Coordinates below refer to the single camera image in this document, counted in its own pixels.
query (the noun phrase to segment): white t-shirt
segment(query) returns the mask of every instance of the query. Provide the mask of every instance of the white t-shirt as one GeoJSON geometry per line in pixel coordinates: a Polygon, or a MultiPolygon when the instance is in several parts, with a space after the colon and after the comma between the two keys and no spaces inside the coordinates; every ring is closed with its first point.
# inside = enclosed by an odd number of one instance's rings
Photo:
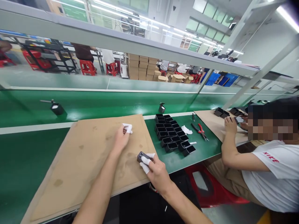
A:
{"type": "Polygon", "coordinates": [[[276,212],[299,211],[299,145],[274,140],[254,152],[270,170],[242,171],[252,194],[265,207],[276,212]]]}
{"type": "Polygon", "coordinates": [[[169,65],[169,61],[162,60],[160,65],[161,70],[167,71],[168,65],[169,65]]]}

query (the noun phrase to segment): window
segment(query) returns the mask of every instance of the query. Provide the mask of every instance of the window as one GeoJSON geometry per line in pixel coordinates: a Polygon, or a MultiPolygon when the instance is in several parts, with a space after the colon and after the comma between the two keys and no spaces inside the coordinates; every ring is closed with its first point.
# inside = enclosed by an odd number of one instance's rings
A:
{"type": "Polygon", "coordinates": [[[224,20],[222,21],[222,24],[229,27],[233,20],[234,20],[233,17],[226,14],[225,17],[224,17],[224,20]]]}
{"type": "Polygon", "coordinates": [[[195,0],[194,4],[193,4],[193,8],[196,11],[199,11],[201,13],[203,13],[203,11],[205,10],[206,7],[206,0],[195,0]]]}
{"type": "Polygon", "coordinates": [[[206,33],[206,36],[213,39],[216,32],[217,32],[217,30],[210,27],[206,33]]]}
{"type": "Polygon", "coordinates": [[[221,42],[223,42],[223,43],[226,44],[229,38],[230,38],[230,36],[228,36],[228,35],[224,35],[224,37],[223,37],[223,39],[222,39],[221,42]]]}
{"type": "Polygon", "coordinates": [[[199,24],[199,22],[197,22],[193,19],[189,19],[186,29],[196,31],[198,24],[199,24]]]}
{"type": "Polygon", "coordinates": [[[206,31],[208,30],[208,28],[209,28],[208,26],[203,25],[202,23],[200,23],[198,25],[198,28],[197,28],[196,32],[201,33],[203,35],[206,35],[206,31]]]}
{"type": "Polygon", "coordinates": [[[210,18],[213,18],[215,12],[216,12],[216,7],[213,6],[213,5],[211,5],[210,3],[207,3],[206,9],[203,12],[203,14],[206,15],[206,16],[208,16],[208,17],[210,17],[210,18]]]}
{"type": "Polygon", "coordinates": [[[224,36],[224,33],[218,31],[218,32],[216,33],[214,39],[215,39],[216,41],[221,41],[222,38],[223,38],[223,36],[224,36]]]}
{"type": "Polygon", "coordinates": [[[225,16],[225,13],[221,12],[219,9],[217,9],[213,19],[216,20],[219,23],[222,23],[222,20],[223,20],[224,16],[225,16]]]}

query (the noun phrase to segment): black metal part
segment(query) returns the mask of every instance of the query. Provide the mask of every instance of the black metal part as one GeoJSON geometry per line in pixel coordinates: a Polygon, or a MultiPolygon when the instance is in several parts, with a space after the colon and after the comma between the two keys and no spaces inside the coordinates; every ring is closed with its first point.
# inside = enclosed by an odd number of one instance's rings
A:
{"type": "Polygon", "coordinates": [[[165,152],[173,152],[178,148],[178,145],[175,142],[168,143],[165,147],[165,152]]]}
{"type": "Polygon", "coordinates": [[[161,141],[161,147],[164,148],[168,143],[171,143],[171,142],[173,142],[171,137],[164,138],[161,141]]]}
{"type": "Polygon", "coordinates": [[[158,134],[158,140],[161,141],[162,139],[168,137],[168,132],[159,132],[158,134]]]}
{"type": "Polygon", "coordinates": [[[141,160],[141,157],[142,157],[142,156],[144,156],[145,158],[151,160],[151,158],[150,158],[147,154],[145,154],[144,152],[140,151],[140,153],[139,153],[138,156],[137,156],[137,161],[138,161],[139,163],[142,162],[142,160],[141,160]]]}
{"type": "Polygon", "coordinates": [[[164,128],[165,124],[156,124],[155,125],[155,131],[157,130],[157,128],[164,128]]]}

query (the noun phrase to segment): pliers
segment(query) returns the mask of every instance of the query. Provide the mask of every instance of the pliers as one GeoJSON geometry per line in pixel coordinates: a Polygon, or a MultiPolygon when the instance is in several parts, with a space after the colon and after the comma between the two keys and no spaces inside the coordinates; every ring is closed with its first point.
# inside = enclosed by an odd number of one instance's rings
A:
{"type": "Polygon", "coordinates": [[[198,133],[200,133],[200,134],[202,135],[202,137],[203,137],[203,139],[204,139],[205,141],[209,141],[208,138],[206,137],[205,132],[204,132],[204,130],[202,129],[202,126],[200,125],[200,123],[198,123],[198,126],[200,127],[200,130],[199,130],[193,123],[191,123],[191,125],[192,125],[192,127],[193,127],[198,133]]]}

